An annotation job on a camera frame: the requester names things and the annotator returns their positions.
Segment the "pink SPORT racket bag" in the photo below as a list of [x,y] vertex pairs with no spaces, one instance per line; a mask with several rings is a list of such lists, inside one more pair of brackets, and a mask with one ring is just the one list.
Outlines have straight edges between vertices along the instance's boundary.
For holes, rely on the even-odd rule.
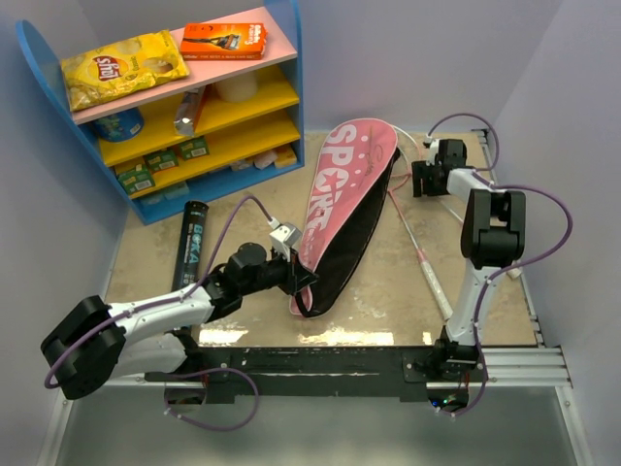
[[292,315],[322,316],[336,303],[376,230],[398,156],[396,130],[381,119],[346,121],[326,136],[299,248],[318,280],[291,299]]

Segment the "black BOKA shuttlecock tube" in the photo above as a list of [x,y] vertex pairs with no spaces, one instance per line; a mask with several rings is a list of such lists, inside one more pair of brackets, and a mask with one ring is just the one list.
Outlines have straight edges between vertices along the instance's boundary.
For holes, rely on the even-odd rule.
[[209,206],[204,202],[188,201],[184,205],[172,291],[198,280],[208,211]]

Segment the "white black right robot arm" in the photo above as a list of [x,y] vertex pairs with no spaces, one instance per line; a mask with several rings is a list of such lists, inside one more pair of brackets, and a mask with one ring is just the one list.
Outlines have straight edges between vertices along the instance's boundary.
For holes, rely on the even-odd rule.
[[416,370],[430,380],[455,381],[482,363],[480,337],[496,281],[525,249],[526,195],[497,188],[467,164],[457,139],[425,138],[427,159],[411,164],[413,195],[452,195],[466,205],[460,250],[466,260],[457,304],[433,349]]

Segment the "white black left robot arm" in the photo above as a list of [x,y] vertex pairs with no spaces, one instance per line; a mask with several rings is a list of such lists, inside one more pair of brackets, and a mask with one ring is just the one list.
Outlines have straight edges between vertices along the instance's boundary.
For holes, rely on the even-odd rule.
[[274,287],[299,298],[317,280],[296,250],[266,252],[245,243],[200,283],[178,291],[133,303],[106,304],[98,295],[86,297],[41,343],[49,365],[44,387],[61,389],[69,400],[83,398],[111,379],[121,356],[140,342],[229,316],[244,297]]

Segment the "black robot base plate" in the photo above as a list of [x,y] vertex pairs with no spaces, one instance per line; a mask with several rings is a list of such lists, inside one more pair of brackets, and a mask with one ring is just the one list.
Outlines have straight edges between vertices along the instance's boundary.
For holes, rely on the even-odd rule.
[[262,396],[382,397],[466,405],[466,388],[487,380],[482,363],[456,379],[430,380],[416,370],[431,347],[198,348],[173,374],[150,372],[150,383],[197,383],[210,403],[251,395],[248,375]]

